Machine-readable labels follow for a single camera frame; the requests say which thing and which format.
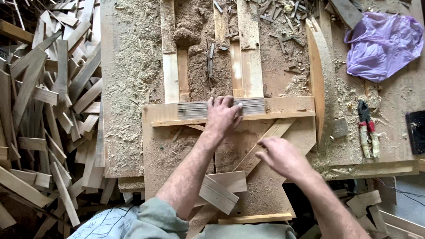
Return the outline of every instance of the black object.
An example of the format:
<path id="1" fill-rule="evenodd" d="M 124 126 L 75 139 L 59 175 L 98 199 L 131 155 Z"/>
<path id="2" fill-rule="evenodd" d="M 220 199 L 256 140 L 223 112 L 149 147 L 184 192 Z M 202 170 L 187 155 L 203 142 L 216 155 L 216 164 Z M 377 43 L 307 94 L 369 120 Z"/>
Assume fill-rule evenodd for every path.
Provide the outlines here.
<path id="1" fill-rule="evenodd" d="M 366 104 L 366 102 L 359 100 L 357 112 L 359 113 L 360 122 L 369 123 L 369 121 L 371 121 L 371 116 L 369 114 L 369 106 L 368 104 Z"/>
<path id="2" fill-rule="evenodd" d="M 406 123 L 412 154 L 423 154 L 425 152 L 425 111 L 406 113 Z"/>

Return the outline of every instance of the curved wooden board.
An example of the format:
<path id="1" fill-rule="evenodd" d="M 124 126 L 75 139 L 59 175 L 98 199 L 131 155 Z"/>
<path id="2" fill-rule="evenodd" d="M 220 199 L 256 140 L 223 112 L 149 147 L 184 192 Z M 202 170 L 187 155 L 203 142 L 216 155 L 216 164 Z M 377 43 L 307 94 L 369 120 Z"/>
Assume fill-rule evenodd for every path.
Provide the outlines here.
<path id="1" fill-rule="evenodd" d="M 314 18 L 306 19 L 306 32 L 310 81 L 316 106 L 317 149 L 321 151 L 332 133 L 335 69 L 325 37 Z"/>

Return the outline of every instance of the hairy arm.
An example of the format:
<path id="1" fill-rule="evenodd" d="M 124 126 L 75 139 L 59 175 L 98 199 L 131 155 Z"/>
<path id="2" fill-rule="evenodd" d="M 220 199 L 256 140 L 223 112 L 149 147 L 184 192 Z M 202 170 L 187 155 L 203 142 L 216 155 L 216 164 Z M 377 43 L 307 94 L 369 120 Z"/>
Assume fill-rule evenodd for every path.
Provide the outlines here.
<path id="1" fill-rule="evenodd" d="M 274 171 L 295 182 L 307 196 L 324 238 L 370 238 L 294 145 L 278 137 L 262 139 L 258 144 L 267 151 L 255 155 Z"/>
<path id="2" fill-rule="evenodd" d="M 232 96 L 220 96 L 214 101 L 210 98 L 207 103 L 208 121 L 205 131 L 156 193 L 156 197 L 168 202 L 183 220 L 187 219 L 195 204 L 214 152 L 226 134 L 233 131 L 242 120 L 242 117 L 235 117 L 242 109 L 242 104 L 232 105 Z"/>

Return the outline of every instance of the purple plastic bag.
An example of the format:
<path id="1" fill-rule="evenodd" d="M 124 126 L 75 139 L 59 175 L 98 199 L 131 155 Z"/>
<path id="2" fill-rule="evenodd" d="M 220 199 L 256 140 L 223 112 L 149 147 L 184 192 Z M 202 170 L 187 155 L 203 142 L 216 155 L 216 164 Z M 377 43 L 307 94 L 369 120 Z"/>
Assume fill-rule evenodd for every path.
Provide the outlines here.
<path id="1" fill-rule="evenodd" d="M 347 73 L 381 82 L 419 57 L 423 27 L 409 16 L 363 13 L 363 19 L 347 31 Z"/>

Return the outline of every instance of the wooden workbench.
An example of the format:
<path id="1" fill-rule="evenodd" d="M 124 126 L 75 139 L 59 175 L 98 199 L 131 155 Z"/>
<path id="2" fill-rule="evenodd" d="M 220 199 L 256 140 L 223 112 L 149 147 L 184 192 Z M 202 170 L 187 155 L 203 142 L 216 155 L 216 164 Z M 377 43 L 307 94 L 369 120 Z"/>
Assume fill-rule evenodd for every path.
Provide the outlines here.
<path id="1" fill-rule="evenodd" d="M 418 22 L 423 24 L 419 0 L 412 0 L 410 9 L 406 9 L 401 4 L 390 1 L 374 1 L 374 4 L 382 11 L 386 9 L 400 10 L 403 14 L 414 16 Z M 162 60 L 161 44 L 158 42 L 161 39 L 161 20 L 159 14 L 155 16 L 155 11 L 159 11 L 159 4 L 156 2 L 145 2 L 144 4 L 137 4 L 137 6 L 140 9 L 134 11 L 134 5 L 132 6 L 131 1 L 122 3 L 118 8 L 116 8 L 117 6 L 113 2 L 106 1 L 101 4 L 102 75 L 104 83 L 105 146 L 108 149 L 108 159 L 106 160 L 105 168 L 107 172 L 106 177 L 139 177 L 138 181 L 140 183 L 130 184 L 129 187 L 142 189 L 145 186 L 142 180 L 142 177 L 145 175 L 143 154 L 146 153 L 142 149 L 142 144 L 144 142 L 146 143 L 146 139 L 143 141 L 141 137 L 141 105 L 149 103 L 149 100 L 145 100 L 148 89 L 150 89 L 151 99 L 152 97 L 156 98 L 156 100 L 150 102 L 151 104 L 164 103 L 165 101 L 162 65 L 160 63 L 156 64 Z M 212 4 L 208 5 L 208 8 L 212 11 Z M 281 16 L 277 21 L 283 23 L 284 17 Z M 282 58 L 279 44 L 271 43 L 267 40 L 269 37 L 268 33 L 281 30 L 275 26 L 276 24 L 270 24 L 262 20 L 259 21 L 264 93 L 273 97 L 284 94 L 288 83 L 296 75 L 296 73 L 282 71 L 293 59 L 290 57 Z M 349 46 L 343 43 L 345 34 L 344 26 L 338 21 L 333 22 L 330 26 L 334 57 L 338 61 L 344 61 L 346 59 L 346 53 L 349 50 Z M 299 33 L 298 37 L 305 41 L 305 33 L 303 31 Z M 290 49 L 297 47 L 292 44 L 295 45 L 295 43 L 288 43 Z M 128 51 L 129 48 L 134 52 L 134 60 L 129 61 L 130 63 L 128 65 L 123 66 L 121 62 L 122 58 L 124 56 L 128 57 L 123 52 Z M 307 55 L 306 47 L 304 50 L 301 48 L 300 50 L 305 56 Z M 156 73 L 151 74 L 151 72 L 148 72 L 150 74 L 149 80 L 144 81 L 142 87 L 138 87 L 135 85 L 136 83 L 140 83 L 137 74 L 146 74 L 144 64 L 150 64 L 148 67 L 149 71 L 152 71 L 152 65 L 156 64 Z M 418 171 L 415 159 L 419 158 L 412 156 L 408 140 L 403 136 L 407 132 L 404 114 L 408 111 L 425 108 L 425 91 L 423 90 L 425 85 L 420 80 L 424 73 L 424 62 L 420 57 L 397 72 L 394 76 L 379 84 L 382 87 L 380 90 L 380 96 L 382 97 L 381 107 L 378 112 L 379 114 L 373 114 L 372 117 L 379 120 L 376 126 L 377 132 L 385 132 L 386 137 L 380 139 L 381 158 L 375 161 L 367 161 L 362 155 L 358 137 L 357 119 L 354 119 L 357 116 L 355 109 L 357 99 L 359 99 L 359 96 L 364 95 L 365 81 L 348 75 L 345 65 L 339 67 L 336 71 L 337 84 L 335 89 L 332 89 L 337 93 L 336 99 L 339 99 L 338 115 L 336 116 L 349 119 L 348 127 L 350 134 L 347 137 L 330 141 L 325 154 L 318 155 L 314 150 L 307 154 L 307 157 L 312 161 L 316 169 L 320 170 L 327 179 L 416 174 Z M 138 99 L 139 104 L 135 104 L 130 98 Z M 354 109 L 350 110 L 346 107 L 348 102 L 352 102 Z M 234 156 L 233 164 L 240 160 L 252 147 L 253 143 L 264 134 L 267 130 L 267 127 L 264 127 L 264 125 L 268 124 L 270 122 L 261 120 L 250 123 L 244 122 L 241 125 L 241 129 L 244 130 L 238 130 L 236 134 L 240 138 L 249 140 L 238 140 L 240 138 L 225 140 L 216 153 L 216 165 L 220 165 L 222 156 L 229 156 L 229 154 L 224 152 L 224 150 L 230 151 L 228 147 L 232 147 L 236 151 L 236 153 L 233 152 L 231 154 Z M 306 133 L 309 130 L 308 127 L 302 124 L 298 127 L 300 127 L 298 129 L 299 133 Z M 164 131 L 162 134 L 164 143 L 157 143 L 160 145 L 154 145 L 154 148 L 151 148 L 151 150 L 157 153 L 159 152 L 157 155 L 161 157 L 162 152 L 169 152 L 173 148 L 178 148 L 180 146 L 179 140 L 175 144 L 169 142 L 178 129 L 178 126 L 162 129 L 161 131 Z M 189 137 L 192 140 L 184 142 L 184 150 L 174 155 L 171 161 L 167 158 L 158 158 L 160 165 L 163 164 L 161 160 L 164 160 L 164 163 L 170 163 L 170 166 L 162 171 L 163 175 L 158 175 L 160 179 L 155 181 L 156 186 L 152 189 L 150 195 L 160 187 L 173 170 L 173 167 L 178 165 L 179 160 L 184 157 L 184 153 L 188 152 L 190 145 L 196 139 L 196 134 L 199 133 L 194 129 L 185 128 L 179 138 Z M 222 165 L 222 168 L 218 167 L 216 169 L 217 172 L 226 171 L 225 165 L 227 165 L 227 161 Z M 335 173 L 331 170 L 332 168 L 347 171 L 349 174 Z M 275 191 L 276 189 L 277 187 L 273 186 L 270 188 L 270 191 Z M 260 195 L 263 194 L 263 191 L 250 191 L 249 193 Z M 287 207 L 284 211 L 288 212 L 291 210 L 292 208 Z M 271 212 L 257 207 L 253 211 L 242 215 L 252 215 L 255 213 Z"/>

